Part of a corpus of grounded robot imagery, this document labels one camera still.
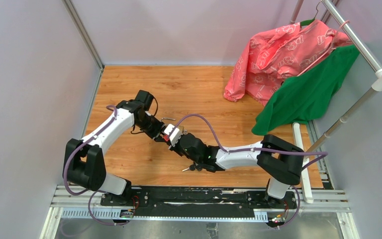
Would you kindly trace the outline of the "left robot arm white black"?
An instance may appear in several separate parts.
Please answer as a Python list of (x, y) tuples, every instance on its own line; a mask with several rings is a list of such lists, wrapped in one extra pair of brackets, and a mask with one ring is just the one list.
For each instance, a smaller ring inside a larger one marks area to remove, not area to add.
[(156, 142), (162, 142), (163, 122), (148, 111), (155, 97), (140, 90), (132, 100), (107, 106), (111, 115), (82, 139), (70, 139), (66, 144), (63, 180), (67, 192), (79, 196), (87, 191), (103, 192), (121, 206), (132, 199), (132, 185), (127, 179), (106, 171), (104, 155), (129, 128), (139, 128)]

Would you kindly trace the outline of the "black-headed key bunch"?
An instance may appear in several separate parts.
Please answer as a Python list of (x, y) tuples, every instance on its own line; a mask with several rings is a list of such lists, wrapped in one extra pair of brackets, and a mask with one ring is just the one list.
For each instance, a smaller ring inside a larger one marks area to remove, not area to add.
[(192, 164), (190, 165), (188, 168), (186, 169), (183, 169), (182, 172), (186, 172), (186, 171), (201, 171), (203, 169), (203, 167), (199, 164)]

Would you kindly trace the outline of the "brass padlock steel shackle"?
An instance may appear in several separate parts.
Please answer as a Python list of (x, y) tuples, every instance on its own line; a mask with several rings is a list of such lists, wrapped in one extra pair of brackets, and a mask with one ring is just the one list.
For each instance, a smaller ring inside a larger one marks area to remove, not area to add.
[[(171, 122), (171, 121), (176, 121), (176, 119), (168, 118), (168, 117), (163, 117), (163, 118), (160, 119), (160, 121), (162, 121), (162, 122), (166, 122), (166, 121)], [(178, 128), (180, 129), (181, 132), (184, 132), (184, 127), (183, 126), (178, 126)]]

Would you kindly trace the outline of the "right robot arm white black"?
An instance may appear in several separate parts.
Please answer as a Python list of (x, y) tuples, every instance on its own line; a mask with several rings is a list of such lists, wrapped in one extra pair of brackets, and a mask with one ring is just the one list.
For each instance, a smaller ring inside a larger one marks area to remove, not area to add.
[(191, 170), (217, 172), (236, 167), (261, 167), (271, 176), (264, 194), (264, 201), (271, 208), (282, 204), (288, 188), (301, 180), (304, 151), (271, 134), (254, 144), (222, 148), (206, 145), (188, 133), (176, 143), (170, 143), (169, 150), (192, 160)]

